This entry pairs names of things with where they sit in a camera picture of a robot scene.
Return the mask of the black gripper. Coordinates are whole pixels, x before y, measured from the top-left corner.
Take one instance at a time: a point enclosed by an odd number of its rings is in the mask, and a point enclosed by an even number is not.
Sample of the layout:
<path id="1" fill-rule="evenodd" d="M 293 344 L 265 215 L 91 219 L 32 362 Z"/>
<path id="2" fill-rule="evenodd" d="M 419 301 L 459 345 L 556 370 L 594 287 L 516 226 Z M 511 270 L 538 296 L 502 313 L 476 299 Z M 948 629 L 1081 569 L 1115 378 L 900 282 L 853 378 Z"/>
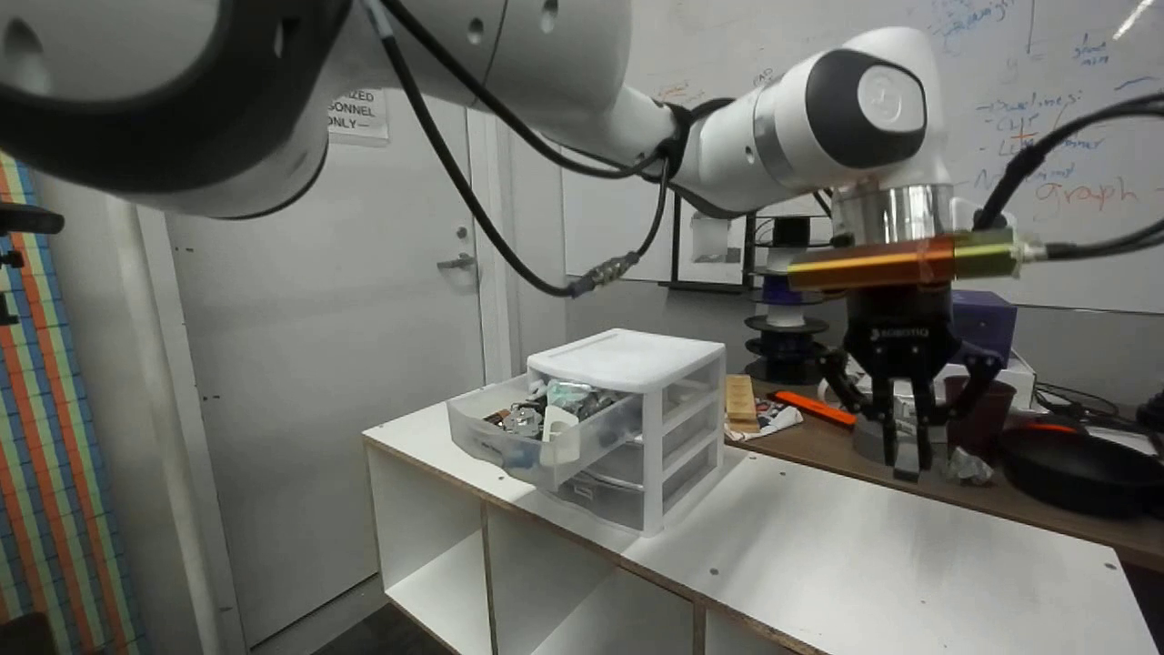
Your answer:
<path id="1" fill-rule="evenodd" d="M 916 458 L 930 470 L 942 419 L 933 376 L 960 356 L 945 287 L 862 287 L 848 296 L 843 344 L 830 353 L 830 390 L 848 410 L 879 424 L 884 464 L 899 470 L 893 378 L 913 386 Z"/>

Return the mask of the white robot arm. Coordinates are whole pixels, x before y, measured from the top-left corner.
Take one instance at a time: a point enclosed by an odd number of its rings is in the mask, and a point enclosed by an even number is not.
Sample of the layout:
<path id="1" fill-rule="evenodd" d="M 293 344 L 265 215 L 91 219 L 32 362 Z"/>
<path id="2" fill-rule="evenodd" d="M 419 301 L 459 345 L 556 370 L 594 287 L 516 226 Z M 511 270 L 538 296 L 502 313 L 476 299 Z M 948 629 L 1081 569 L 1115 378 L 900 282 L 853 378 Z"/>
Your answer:
<path id="1" fill-rule="evenodd" d="M 329 101 L 401 88 L 716 219 L 948 184 L 933 50 L 913 26 L 706 107 L 634 88 L 630 34 L 630 0 L 0 0 L 0 148 L 144 207 L 265 219 L 321 180 Z"/>

